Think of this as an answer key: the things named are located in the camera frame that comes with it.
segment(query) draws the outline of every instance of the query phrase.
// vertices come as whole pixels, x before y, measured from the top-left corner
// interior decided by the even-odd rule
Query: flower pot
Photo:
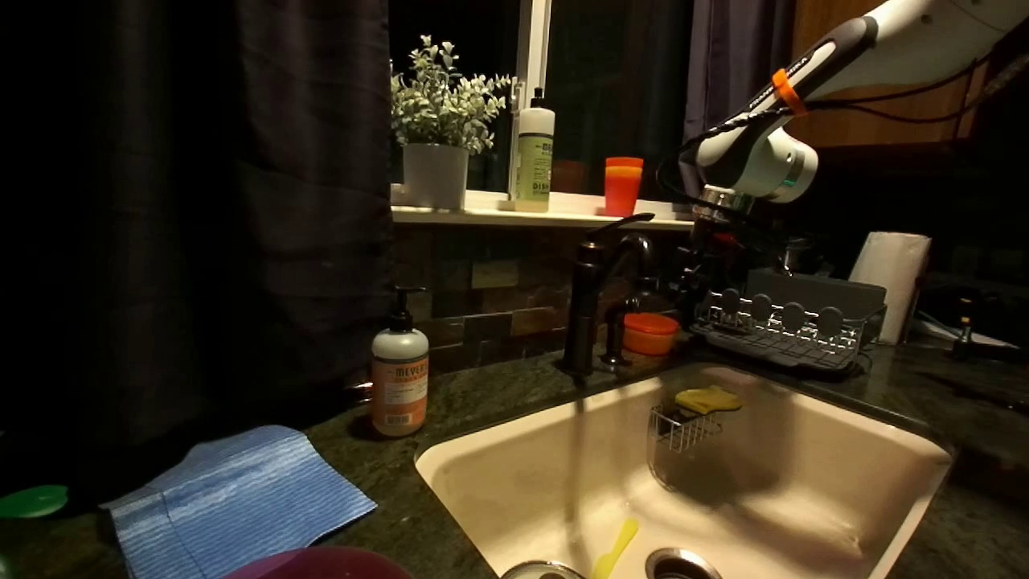
[[[404,141],[404,192],[415,207],[430,207],[438,214],[460,214],[463,189],[469,180],[469,150],[430,141]]]

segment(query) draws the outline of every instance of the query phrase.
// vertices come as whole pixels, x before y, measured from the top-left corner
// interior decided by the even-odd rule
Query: window
[[[552,189],[599,192],[604,156],[642,156],[642,197],[666,197],[660,180],[676,170],[682,135],[687,3],[391,0],[390,21],[400,65],[418,34],[438,34],[457,46],[463,70],[517,70],[524,92],[548,85],[557,111]],[[494,131],[494,147],[474,157],[474,189],[507,189],[507,119]]]

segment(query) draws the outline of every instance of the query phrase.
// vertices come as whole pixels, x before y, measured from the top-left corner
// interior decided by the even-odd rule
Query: white flower
[[[438,141],[469,150],[492,147],[489,121],[516,106],[517,77],[457,70],[454,42],[421,34],[412,51],[412,73],[391,70],[390,61],[390,121],[400,141]]]

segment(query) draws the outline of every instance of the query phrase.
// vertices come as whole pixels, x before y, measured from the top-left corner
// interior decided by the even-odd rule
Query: window sill
[[[463,197],[463,214],[435,214],[427,207],[402,207],[391,202],[391,226],[503,226],[503,230],[593,230],[604,221],[618,221],[613,216],[600,216],[604,197],[589,192],[551,192],[548,214],[516,214],[507,208],[507,192],[500,189],[469,189]],[[653,214],[641,230],[691,230],[695,219],[682,202],[666,200],[641,200],[637,214]]]

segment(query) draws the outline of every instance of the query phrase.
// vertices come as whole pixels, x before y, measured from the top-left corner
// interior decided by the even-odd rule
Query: bottle
[[[516,115],[516,156],[510,156],[510,208],[548,214],[551,208],[551,165],[552,165],[552,111],[543,106],[543,89],[534,89],[527,111]]]
[[[404,439],[427,417],[427,337],[412,326],[408,289],[391,286],[390,319],[372,335],[372,427]]]

